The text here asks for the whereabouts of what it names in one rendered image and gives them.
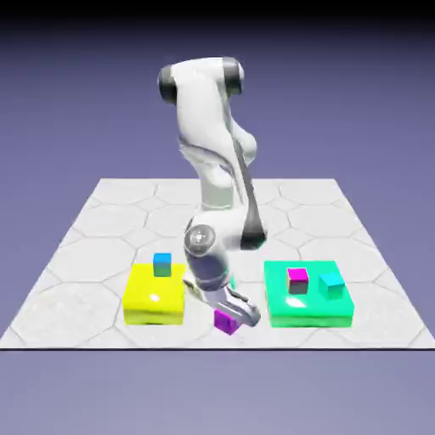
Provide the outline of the small cyan cube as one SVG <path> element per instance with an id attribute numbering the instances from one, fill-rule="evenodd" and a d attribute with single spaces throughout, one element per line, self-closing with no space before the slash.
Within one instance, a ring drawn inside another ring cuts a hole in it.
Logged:
<path id="1" fill-rule="evenodd" d="M 345 282 L 338 272 L 319 276 L 319 293 L 328 300 L 340 299 L 344 294 Z"/>

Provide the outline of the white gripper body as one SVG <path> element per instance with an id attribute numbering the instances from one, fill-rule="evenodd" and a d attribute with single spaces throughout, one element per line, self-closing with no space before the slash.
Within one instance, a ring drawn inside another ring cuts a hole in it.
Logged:
<path id="1" fill-rule="evenodd" d="M 202 291 L 201 295 L 205 303 L 222 311 L 241 324 L 254 327 L 261 319 L 258 307 L 230 287 L 219 287 L 215 291 Z"/>

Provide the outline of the large yellow box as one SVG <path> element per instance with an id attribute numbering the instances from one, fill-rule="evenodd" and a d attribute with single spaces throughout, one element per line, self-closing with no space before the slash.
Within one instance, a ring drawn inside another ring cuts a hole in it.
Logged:
<path id="1" fill-rule="evenodd" d="M 169 277 L 156 277 L 152 264 L 134 264 L 122 297 L 125 324 L 181 325 L 184 272 L 185 266 L 175 263 Z"/>

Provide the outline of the small magenta cube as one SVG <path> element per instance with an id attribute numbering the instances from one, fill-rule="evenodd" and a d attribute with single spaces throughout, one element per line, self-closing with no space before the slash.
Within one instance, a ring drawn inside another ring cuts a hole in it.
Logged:
<path id="1" fill-rule="evenodd" d="M 286 286 L 291 295 L 303 295 L 308 292 L 309 276 L 305 268 L 288 268 Z"/>

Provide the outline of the small blue cube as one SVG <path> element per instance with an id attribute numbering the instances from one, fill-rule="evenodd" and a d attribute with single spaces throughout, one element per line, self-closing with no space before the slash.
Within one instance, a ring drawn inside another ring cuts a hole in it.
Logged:
<path id="1" fill-rule="evenodd" d="M 153 275 L 159 278 L 172 275 L 172 254 L 170 252 L 156 252 L 154 254 Z"/>

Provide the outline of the large green box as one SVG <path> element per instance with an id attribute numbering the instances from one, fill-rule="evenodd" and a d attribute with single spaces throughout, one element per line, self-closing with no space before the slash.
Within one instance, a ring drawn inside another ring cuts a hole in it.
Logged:
<path id="1" fill-rule="evenodd" d="M 305 268 L 309 276 L 308 292 L 291 295 L 286 286 L 288 268 Z M 342 274 L 334 261 L 272 261 L 264 263 L 265 294 L 269 323 L 274 328 L 320 327 L 347 328 L 352 325 L 354 303 L 347 289 L 340 299 L 328 300 L 319 293 L 319 276 Z"/>

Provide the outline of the small purple cube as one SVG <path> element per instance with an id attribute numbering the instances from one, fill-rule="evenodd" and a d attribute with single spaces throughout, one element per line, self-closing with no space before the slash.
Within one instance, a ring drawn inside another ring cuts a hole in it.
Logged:
<path id="1" fill-rule="evenodd" d="M 241 327 L 241 322 L 232 318 L 228 314 L 215 309 L 213 312 L 213 325 L 216 329 L 226 335 L 232 336 Z"/>

